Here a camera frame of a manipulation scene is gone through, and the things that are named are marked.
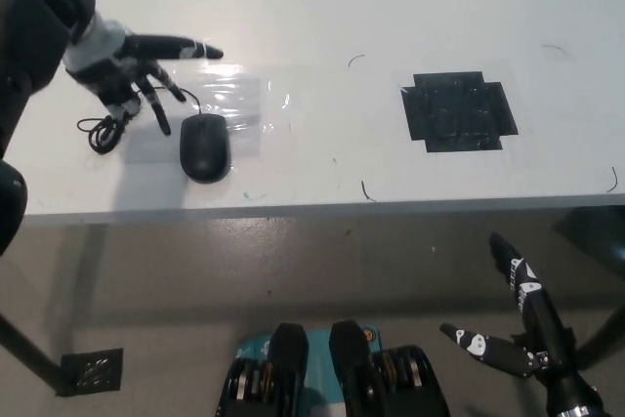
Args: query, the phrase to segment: black computer mouse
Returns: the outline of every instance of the black computer mouse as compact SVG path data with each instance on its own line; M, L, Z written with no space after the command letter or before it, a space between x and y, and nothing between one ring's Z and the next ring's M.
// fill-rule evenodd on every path
M196 114L183 121L180 164L192 180L216 183L230 169L226 119L217 114Z

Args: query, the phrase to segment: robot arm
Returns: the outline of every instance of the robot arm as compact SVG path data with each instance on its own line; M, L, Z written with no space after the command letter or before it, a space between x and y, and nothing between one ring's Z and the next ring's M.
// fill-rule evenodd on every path
M61 61L122 125L141 108L136 85L169 135L147 77L179 101L185 96L156 61L222 56L187 38L135 35L118 21L103 20L96 0L0 0L0 256L21 224L27 200L20 172L2 159L28 99L50 83Z

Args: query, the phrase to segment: white table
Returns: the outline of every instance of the white table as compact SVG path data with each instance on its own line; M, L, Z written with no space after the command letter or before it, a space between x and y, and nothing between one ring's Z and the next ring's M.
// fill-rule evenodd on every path
M175 157L176 135L160 136L147 108L99 157L74 125L104 109L60 69L6 157L28 181L30 223L625 200L622 0L98 0L98 9L137 32L224 49L221 70L261 85L259 138L253 151L234 150L225 180L197 185ZM164 65L186 81L180 70L191 65ZM466 70L503 83L520 134L502 138L501 151L426 153L410 140L399 88L413 73ZM189 113L163 100L170 115ZM612 167L624 183L606 193Z

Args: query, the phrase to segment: mouse cable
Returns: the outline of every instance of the mouse cable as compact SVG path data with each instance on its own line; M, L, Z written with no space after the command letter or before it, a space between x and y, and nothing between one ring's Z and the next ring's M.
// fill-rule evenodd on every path
M166 90L166 88L154 87L154 90ZM201 114L202 105L200 104L198 97L184 88L181 88L181 91L195 100L199 114ZM126 112L124 112L124 117L122 120L115 119L111 115L108 115L104 118L87 117L85 119L80 119L78 122L76 122L76 128L80 132L89 134L89 146L95 153L97 153L98 155L106 155L107 153L112 151L117 146L117 144L119 144L121 136L126 130L126 125L131 119L132 118L130 117L130 115ZM96 122L97 124L94 125L91 129L87 129L83 127L83 124L87 122Z

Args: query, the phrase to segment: plastic sheet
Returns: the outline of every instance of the plastic sheet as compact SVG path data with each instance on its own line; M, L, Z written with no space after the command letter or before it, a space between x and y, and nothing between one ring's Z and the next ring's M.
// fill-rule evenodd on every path
M292 104L290 81L276 69L251 69L238 64L192 62L170 69L174 81L193 93L202 113L222 115L229 128L232 164L241 156L260 153L261 134L275 130L275 122L264 121L268 106L287 108ZM180 129L185 118L198 112L195 99L187 95L178 103L159 90L172 135L164 137L153 113L144 109L130 122L119 148L127 163L170 163L179 161Z

